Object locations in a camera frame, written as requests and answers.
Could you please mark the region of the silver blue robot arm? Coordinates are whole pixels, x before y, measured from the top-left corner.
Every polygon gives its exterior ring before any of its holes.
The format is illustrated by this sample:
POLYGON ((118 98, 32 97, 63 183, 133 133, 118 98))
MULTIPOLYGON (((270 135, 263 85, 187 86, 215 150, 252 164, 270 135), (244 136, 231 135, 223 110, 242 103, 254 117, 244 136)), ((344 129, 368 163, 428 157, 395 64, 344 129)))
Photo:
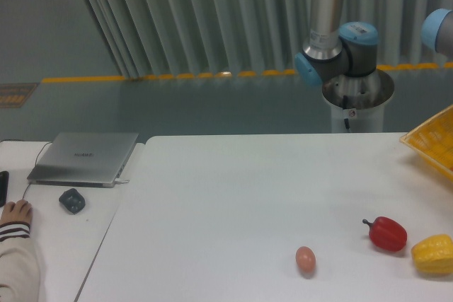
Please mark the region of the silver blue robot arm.
POLYGON ((340 75, 368 76, 378 58, 419 61, 422 47, 452 58, 452 0, 311 0, 294 67, 319 86, 340 75))

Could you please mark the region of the person's hand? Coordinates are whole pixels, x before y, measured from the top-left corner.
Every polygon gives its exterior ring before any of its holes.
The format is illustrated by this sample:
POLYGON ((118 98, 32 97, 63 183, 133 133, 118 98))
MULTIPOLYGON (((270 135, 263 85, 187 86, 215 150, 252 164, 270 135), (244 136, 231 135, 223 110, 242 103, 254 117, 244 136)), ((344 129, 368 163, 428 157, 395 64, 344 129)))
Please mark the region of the person's hand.
POLYGON ((5 204, 1 213, 1 225, 8 223, 28 224, 31 225, 33 220, 33 206, 28 201, 21 199, 17 202, 8 202, 5 204))

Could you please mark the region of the striped beige sleeve forearm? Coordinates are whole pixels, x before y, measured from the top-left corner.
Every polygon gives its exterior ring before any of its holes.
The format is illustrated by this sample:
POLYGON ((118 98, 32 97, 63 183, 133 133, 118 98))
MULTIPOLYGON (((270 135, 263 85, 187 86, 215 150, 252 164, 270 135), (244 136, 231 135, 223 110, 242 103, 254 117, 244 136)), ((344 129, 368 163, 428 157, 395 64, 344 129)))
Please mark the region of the striped beige sleeve forearm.
POLYGON ((1 224, 1 301, 38 301, 40 268, 30 224, 1 224))

